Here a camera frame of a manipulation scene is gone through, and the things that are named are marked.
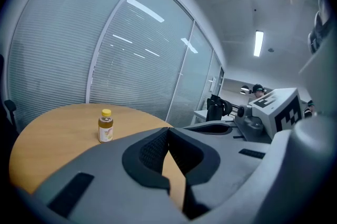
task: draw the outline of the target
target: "yellow bottle cap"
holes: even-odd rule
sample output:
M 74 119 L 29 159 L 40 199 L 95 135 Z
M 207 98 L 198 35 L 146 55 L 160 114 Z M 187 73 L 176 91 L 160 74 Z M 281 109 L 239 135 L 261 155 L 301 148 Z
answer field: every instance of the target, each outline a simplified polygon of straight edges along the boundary
M 111 110 L 109 110 L 109 109 L 103 109 L 102 110 L 102 116 L 108 117 L 110 115 L 111 115 Z

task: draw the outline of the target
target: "bottle label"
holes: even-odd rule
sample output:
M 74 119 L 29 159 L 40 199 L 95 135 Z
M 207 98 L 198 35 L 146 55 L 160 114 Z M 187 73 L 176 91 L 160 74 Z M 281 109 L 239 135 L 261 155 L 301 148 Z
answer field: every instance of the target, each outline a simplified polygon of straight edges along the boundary
M 104 129 L 101 127 L 98 128 L 101 142 L 109 142 L 112 140 L 113 128 L 113 126 L 108 129 Z

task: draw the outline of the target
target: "glass wall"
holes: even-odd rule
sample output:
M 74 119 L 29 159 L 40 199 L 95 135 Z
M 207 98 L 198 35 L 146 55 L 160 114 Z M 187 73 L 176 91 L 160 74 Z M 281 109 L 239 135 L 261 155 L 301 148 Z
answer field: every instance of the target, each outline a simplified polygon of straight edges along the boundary
M 193 21 L 175 0 L 126 0 L 103 40 L 90 102 L 165 120 Z
M 198 26 L 193 28 L 189 42 L 182 41 L 188 49 L 167 117 L 168 123 L 175 127 L 191 124 L 193 111 L 197 110 L 204 90 L 213 53 Z
M 189 125 L 219 75 L 212 54 L 176 0 L 29 0 L 8 59 L 18 130 L 86 101 Z
M 59 106 L 84 103 L 100 33 L 119 0 L 29 0 L 8 62 L 18 129 Z

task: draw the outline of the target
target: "bottle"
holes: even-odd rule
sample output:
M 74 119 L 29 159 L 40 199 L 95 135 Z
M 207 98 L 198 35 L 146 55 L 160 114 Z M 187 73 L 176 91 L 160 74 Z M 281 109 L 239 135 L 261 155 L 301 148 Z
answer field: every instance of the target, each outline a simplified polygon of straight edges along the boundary
M 98 139 L 100 142 L 112 140 L 114 120 L 111 117 L 111 110 L 103 109 L 102 116 L 98 120 Z

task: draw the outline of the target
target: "wooden table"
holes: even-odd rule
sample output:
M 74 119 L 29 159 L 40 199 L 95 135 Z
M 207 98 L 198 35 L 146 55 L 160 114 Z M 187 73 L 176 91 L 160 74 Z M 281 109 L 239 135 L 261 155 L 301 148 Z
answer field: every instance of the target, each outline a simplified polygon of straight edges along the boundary
M 114 140 L 171 126 L 148 113 L 116 105 L 76 104 L 51 110 L 32 121 L 17 138 L 9 161 L 11 182 L 33 193 L 57 169 L 99 144 L 97 124 L 102 109 L 112 111 Z M 170 197 L 181 209 L 185 177 L 169 152 L 163 176 L 170 180 Z

